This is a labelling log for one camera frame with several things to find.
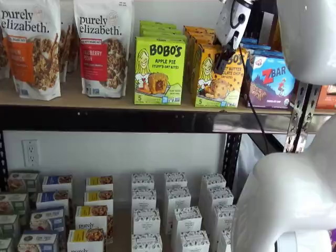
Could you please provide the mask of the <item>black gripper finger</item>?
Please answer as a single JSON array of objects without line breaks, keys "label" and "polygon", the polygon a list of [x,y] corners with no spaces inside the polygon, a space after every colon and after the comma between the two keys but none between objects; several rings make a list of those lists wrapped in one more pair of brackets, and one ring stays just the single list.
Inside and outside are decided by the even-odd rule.
[{"label": "black gripper finger", "polygon": [[233,46],[227,44],[222,46],[221,52],[215,56],[215,65],[213,71],[215,74],[222,75],[230,58],[235,53]]}]

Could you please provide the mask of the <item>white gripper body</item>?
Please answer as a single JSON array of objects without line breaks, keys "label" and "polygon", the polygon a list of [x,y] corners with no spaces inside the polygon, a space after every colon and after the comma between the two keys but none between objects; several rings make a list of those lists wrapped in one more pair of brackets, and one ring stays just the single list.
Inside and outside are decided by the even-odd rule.
[{"label": "white gripper body", "polygon": [[233,49],[237,49],[245,32],[253,2],[226,0],[222,3],[222,10],[215,26],[216,38],[222,46],[231,45]]}]

